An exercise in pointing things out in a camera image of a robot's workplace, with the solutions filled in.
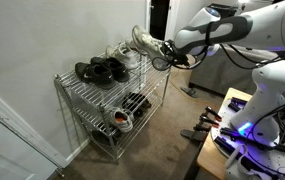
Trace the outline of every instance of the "door frame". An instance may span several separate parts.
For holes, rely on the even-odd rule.
[[[150,32],[150,21],[151,21],[151,0],[146,0],[146,11],[145,11],[145,29]],[[172,39],[175,37],[175,25],[178,17],[178,11],[180,6],[180,0],[170,0],[168,18],[166,21],[166,30],[164,39]]]
[[[58,168],[69,163],[55,148],[40,136],[21,116],[0,98],[0,123],[42,154]]]

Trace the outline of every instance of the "dark doorway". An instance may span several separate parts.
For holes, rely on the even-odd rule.
[[[150,34],[164,40],[170,0],[151,0]]]

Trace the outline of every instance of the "beige carpet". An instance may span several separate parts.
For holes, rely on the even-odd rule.
[[[63,170],[64,179],[183,179],[197,145],[180,136],[180,131],[192,130],[206,106],[218,110],[223,100],[200,90],[197,90],[199,98],[196,99],[183,94],[179,88],[187,87],[190,73],[172,70],[163,107],[151,117],[118,164],[90,143]],[[157,93],[163,92],[163,86],[164,83],[156,90]]]

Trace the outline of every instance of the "wooden table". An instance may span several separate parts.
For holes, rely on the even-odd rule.
[[[237,97],[248,101],[251,98],[251,95],[236,90],[234,88],[229,88],[222,103],[222,106],[225,106],[226,101],[228,99],[231,99],[232,97]],[[197,164],[199,165],[199,167],[208,171],[218,179],[225,179],[224,163],[226,160],[226,157],[216,148],[212,140],[211,134],[208,134],[208,137],[206,138],[203,147],[200,151],[200,154],[197,158]]]

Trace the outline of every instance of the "blue light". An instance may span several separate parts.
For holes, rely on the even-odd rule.
[[[246,130],[248,127],[251,127],[251,126],[252,126],[252,124],[249,123],[249,122],[247,122],[247,123],[245,123],[243,126],[241,126],[241,127],[238,129],[238,131],[239,131],[239,133],[240,133],[242,136],[244,136],[245,130]]]

